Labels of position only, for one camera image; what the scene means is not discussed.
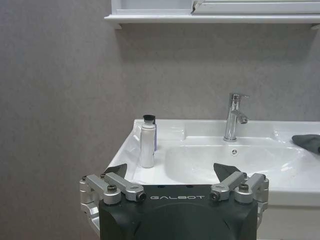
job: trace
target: logo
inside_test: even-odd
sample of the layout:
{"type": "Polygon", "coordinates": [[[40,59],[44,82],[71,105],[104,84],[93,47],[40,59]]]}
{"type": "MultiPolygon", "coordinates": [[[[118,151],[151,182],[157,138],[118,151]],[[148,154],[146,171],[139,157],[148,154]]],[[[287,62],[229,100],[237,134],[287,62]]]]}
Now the logo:
{"type": "Polygon", "coordinates": [[[166,199],[166,200],[182,200],[182,199],[188,199],[188,200],[194,200],[194,199],[203,199],[205,196],[151,196],[151,200],[161,200],[161,199],[166,199]]]}

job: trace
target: washbasin countertop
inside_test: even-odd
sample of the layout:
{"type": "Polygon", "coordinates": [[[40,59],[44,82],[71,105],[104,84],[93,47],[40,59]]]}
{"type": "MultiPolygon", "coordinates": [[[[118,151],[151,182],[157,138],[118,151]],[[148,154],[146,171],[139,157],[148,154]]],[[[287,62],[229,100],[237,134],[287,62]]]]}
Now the washbasin countertop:
{"type": "Polygon", "coordinates": [[[320,122],[249,121],[237,141],[223,140],[225,120],[158,119],[155,166],[139,164],[142,119],[108,167],[127,164],[125,179],[142,185],[219,182],[214,163],[235,166],[270,180],[270,205],[320,207],[320,155],[292,143],[293,135],[320,134],[320,122]]]}

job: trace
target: drain hole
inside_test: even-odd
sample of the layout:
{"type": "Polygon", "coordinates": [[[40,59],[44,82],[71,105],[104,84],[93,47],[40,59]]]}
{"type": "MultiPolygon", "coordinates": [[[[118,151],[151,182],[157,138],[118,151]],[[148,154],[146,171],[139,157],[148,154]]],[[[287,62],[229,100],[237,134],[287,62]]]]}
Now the drain hole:
{"type": "Polygon", "coordinates": [[[238,155],[237,149],[233,149],[233,150],[231,151],[231,155],[232,155],[232,156],[237,156],[237,155],[238,155]]]}

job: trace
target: white cabinet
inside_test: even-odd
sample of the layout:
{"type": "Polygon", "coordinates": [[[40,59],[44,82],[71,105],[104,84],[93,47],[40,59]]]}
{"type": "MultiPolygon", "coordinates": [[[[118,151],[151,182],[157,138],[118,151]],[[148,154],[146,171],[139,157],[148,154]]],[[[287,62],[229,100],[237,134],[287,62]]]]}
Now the white cabinet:
{"type": "Polygon", "coordinates": [[[111,0],[111,5],[105,19],[116,29],[128,23],[320,24],[320,0],[111,0]]]}

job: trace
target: faucet spout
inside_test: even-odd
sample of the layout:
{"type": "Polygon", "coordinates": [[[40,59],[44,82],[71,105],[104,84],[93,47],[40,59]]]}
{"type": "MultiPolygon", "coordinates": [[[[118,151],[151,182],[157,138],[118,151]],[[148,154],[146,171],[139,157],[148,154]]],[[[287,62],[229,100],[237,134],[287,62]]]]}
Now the faucet spout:
{"type": "Polygon", "coordinates": [[[237,140],[237,122],[239,122],[240,124],[248,123],[248,117],[239,110],[240,100],[242,97],[248,96],[240,93],[230,93],[228,117],[226,120],[225,134],[223,138],[223,140],[227,142],[235,142],[237,140]]]}
{"type": "Polygon", "coordinates": [[[244,115],[242,112],[238,110],[233,110],[231,111],[232,114],[237,116],[237,120],[239,121],[240,124],[247,124],[248,123],[248,117],[244,115]]]}

